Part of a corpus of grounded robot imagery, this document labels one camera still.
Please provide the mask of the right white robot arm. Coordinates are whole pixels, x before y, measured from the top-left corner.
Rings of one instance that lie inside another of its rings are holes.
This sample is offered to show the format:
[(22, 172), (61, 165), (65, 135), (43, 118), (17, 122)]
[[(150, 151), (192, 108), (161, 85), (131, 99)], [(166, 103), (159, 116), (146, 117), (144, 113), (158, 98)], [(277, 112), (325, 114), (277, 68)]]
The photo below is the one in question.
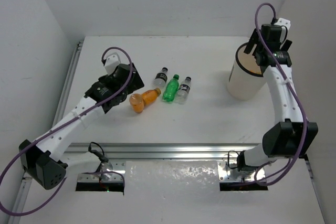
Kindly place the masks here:
[(239, 172), (252, 172), (257, 167), (281, 158), (303, 157), (318, 133), (318, 125), (304, 119), (295, 99), (292, 62), (288, 54), (291, 41), (281, 42), (287, 27), (264, 24), (255, 29), (245, 53), (251, 52), (268, 85), (275, 112), (275, 124), (256, 147), (242, 151), (237, 157)]

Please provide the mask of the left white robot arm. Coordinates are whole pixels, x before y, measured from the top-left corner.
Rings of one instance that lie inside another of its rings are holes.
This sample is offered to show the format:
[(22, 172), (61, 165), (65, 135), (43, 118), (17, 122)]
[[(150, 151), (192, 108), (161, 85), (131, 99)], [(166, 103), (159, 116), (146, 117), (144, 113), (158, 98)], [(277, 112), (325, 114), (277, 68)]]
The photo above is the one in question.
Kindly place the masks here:
[(144, 83), (134, 64), (121, 63), (112, 74), (100, 77), (75, 108), (42, 136), (42, 141), (33, 147), (30, 147), (29, 140), (20, 144), (19, 150), (25, 150), (20, 157), (24, 171), (46, 190), (55, 188), (70, 175), (97, 172), (101, 163), (108, 161), (102, 154), (87, 151), (65, 157), (64, 152), (92, 122), (143, 87)]

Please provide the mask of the orange bottle facing camera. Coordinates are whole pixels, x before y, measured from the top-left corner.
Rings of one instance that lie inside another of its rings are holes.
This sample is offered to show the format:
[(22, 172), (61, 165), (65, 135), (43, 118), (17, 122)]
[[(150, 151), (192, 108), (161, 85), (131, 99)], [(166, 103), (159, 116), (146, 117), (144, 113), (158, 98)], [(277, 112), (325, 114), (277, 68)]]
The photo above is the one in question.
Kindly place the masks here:
[(142, 95), (138, 93), (132, 94), (129, 98), (129, 102), (135, 113), (142, 113), (144, 110), (144, 101)]

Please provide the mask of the orange bottle front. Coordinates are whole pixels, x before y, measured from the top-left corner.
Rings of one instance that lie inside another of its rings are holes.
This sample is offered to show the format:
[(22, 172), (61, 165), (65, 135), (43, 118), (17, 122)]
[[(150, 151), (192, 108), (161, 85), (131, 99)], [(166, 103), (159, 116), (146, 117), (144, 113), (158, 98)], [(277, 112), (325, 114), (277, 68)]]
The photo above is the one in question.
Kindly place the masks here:
[(254, 67), (248, 68), (248, 71), (250, 71), (253, 74), (262, 75), (261, 69), (260, 69), (259, 66), (254, 66)]

